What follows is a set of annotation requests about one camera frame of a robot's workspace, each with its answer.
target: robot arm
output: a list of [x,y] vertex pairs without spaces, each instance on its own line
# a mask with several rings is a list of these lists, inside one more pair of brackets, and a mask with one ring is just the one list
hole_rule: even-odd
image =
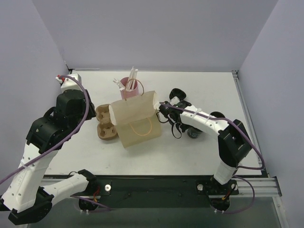
[[[169,120],[172,127],[175,125],[177,128],[180,128],[182,132],[188,130],[187,134],[191,138],[197,138],[202,132],[205,132],[218,141],[218,151],[221,161],[213,178],[220,185],[228,183],[237,171],[238,164],[251,150],[249,143],[226,121],[211,120],[198,115],[224,117],[221,113],[213,112],[209,115],[187,101],[180,101],[178,97],[174,97],[170,102],[164,102],[164,104],[165,105],[160,106],[160,112]],[[177,110],[174,109],[174,107],[190,110],[192,113]],[[235,120],[234,123],[248,137],[242,122]]]
[[[79,75],[69,76],[81,82]],[[40,186],[50,162],[62,145],[31,165],[25,166],[70,135],[84,117],[84,92],[71,79],[64,78],[59,81],[62,94],[57,97],[56,106],[34,121],[26,137],[27,142],[19,165],[25,169],[15,175],[0,200],[0,210],[10,210],[9,219],[15,225],[38,222],[59,201],[95,186],[96,177],[86,170],[79,171],[59,183]],[[86,120],[93,117],[95,109],[89,98]]]

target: pink cup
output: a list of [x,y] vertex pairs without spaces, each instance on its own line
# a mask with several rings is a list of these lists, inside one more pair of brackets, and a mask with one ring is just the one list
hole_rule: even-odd
[[[124,77],[123,79],[120,80],[120,82],[126,86],[127,85],[127,82],[128,82],[128,79],[129,77]],[[122,96],[122,99],[126,99],[126,98],[129,98],[129,97],[132,97],[132,96],[136,96],[139,94],[139,91],[138,91],[138,83],[137,81],[135,81],[135,84],[134,84],[134,90],[131,90],[131,91],[125,91],[125,90],[121,90],[120,91],[120,94]]]

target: wall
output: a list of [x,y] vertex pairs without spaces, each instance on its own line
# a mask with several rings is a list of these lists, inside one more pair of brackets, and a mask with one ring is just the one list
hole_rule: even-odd
[[290,227],[303,227],[304,2],[280,0],[239,71],[266,167]]
[[[30,0],[0,3],[0,179],[15,170],[31,123],[54,105],[67,68]],[[0,186],[0,194],[10,181]],[[15,227],[0,213],[0,227]]]
[[33,0],[70,68],[239,69],[277,0]]

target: table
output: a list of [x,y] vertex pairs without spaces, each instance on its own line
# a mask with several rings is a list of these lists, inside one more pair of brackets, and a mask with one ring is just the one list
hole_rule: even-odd
[[[73,71],[82,77],[95,107],[121,99],[113,78],[129,75],[126,71]],[[150,72],[137,75],[145,91],[155,90],[160,101],[169,100],[173,88],[180,88],[186,100],[206,113],[222,112],[227,118],[242,121],[249,133],[232,73]],[[98,121],[86,121],[79,133],[66,142],[50,163],[46,175],[67,175],[87,169],[95,175],[213,175],[220,161],[217,141],[206,134],[181,139],[171,134],[171,126],[162,124],[162,136],[124,149],[119,138],[103,141],[97,136]],[[258,167],[252,150],[242,165]],[[238,175],[261,175],[244,170]]]

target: brown paper bag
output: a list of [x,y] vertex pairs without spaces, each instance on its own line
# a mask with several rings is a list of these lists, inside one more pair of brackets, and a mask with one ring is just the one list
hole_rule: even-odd
[[124,148],[162,134],[161,123],[156,116],[157,103],[156,92],[149,91],[110,104],[111,121]]

